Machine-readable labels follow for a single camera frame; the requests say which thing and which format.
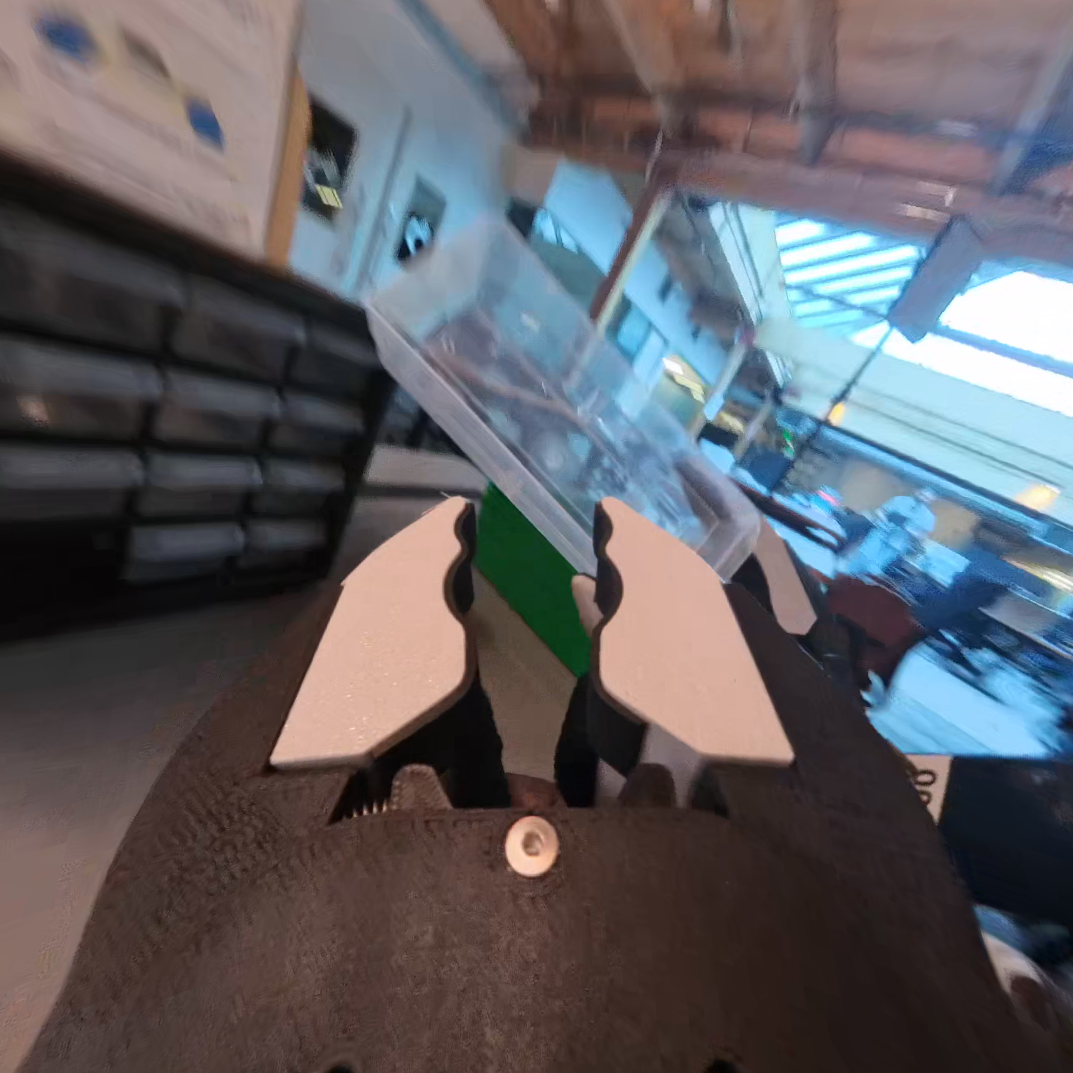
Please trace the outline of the dark wall frame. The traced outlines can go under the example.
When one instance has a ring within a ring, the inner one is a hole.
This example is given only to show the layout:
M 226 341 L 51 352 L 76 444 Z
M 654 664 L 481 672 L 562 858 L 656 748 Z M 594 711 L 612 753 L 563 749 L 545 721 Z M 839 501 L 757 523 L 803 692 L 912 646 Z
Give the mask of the dark wall frame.
M 439 232 L 447 201 L 432 183 L 415 178 L 402 217 L 395 259 L 405 264 L 430 248 Z
M 342 211 L 343 193 L 355 148 L 356 128 L 310 99 L 310 129 L 302 162 L 302 208 L 334 223 Z

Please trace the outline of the wooden poster board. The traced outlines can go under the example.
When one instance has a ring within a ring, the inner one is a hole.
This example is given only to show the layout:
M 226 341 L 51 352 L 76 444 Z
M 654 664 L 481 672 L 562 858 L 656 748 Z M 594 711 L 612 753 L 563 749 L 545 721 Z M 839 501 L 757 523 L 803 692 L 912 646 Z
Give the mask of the wooden poster board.
M 286 270 L 297 215 L 302 208 L 303 167 L 312 127 L 311 106 L 302 71 L 292 67 L 288 84 L 286 116 L 276 168 L 273 197 L 264 236 L 265 262 Z

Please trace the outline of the white instruction poster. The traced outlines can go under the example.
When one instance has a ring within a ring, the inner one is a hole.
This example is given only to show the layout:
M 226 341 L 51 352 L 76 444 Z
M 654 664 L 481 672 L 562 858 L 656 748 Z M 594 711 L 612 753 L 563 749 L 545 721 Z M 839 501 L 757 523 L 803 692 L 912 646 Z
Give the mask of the white instruction poster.
M 3 1 L 2 149 L 264 255 L 294 1 Z

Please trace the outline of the clear plastic drawer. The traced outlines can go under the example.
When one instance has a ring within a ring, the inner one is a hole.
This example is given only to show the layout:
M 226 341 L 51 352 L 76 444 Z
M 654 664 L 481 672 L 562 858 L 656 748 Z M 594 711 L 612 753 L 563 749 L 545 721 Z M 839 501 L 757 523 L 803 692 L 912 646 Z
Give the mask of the clear plastic drawer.
M 397 384 L 578 572 L 607 497 L 724 580 L 756 548 L 756 509 L 504 218 L 421 253 L 365 311 Z

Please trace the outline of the dark red chair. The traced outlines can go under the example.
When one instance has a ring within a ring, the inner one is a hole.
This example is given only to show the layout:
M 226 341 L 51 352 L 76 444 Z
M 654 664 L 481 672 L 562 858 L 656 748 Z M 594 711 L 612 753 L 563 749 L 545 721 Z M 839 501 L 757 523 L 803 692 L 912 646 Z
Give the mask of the dark red chair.
M 878 583 L 842 575 L 826 592 L 827 605 L 849 635 L 849 659 L 856 686 L 869 691 L 877 678 L 885 689 L 927 635 L 902 596 Z

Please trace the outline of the green box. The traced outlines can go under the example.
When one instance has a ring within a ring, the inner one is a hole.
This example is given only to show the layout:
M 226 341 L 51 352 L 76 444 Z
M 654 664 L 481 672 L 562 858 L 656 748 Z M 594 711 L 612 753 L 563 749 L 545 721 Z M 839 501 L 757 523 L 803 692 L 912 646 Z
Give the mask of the green box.
M 496 485 L 476 526 L 476 570 L 571 674 L 585 675 L 590 640 L 572 594 L 574 567 Z

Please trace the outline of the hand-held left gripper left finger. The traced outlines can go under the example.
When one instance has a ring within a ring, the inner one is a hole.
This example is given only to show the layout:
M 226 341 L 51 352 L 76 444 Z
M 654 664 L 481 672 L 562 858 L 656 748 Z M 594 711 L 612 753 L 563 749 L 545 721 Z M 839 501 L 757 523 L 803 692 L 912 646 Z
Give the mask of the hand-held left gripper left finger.
M 464 697 L 476 511 L 455 496 L 342 582 L 269 756 L 275 771 L 366 766 Z

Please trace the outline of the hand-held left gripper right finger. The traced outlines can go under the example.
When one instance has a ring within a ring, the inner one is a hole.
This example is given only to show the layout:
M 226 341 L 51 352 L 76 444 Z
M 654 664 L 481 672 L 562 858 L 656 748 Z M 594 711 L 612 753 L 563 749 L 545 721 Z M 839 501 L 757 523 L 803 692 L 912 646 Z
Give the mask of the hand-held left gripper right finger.
M 644 766 L 690 800 L 705 771 L 789 771 L 795 752 L 721 577 L 688 545 L 606 497 L 596 506 L 589 740 L 597 787 Z

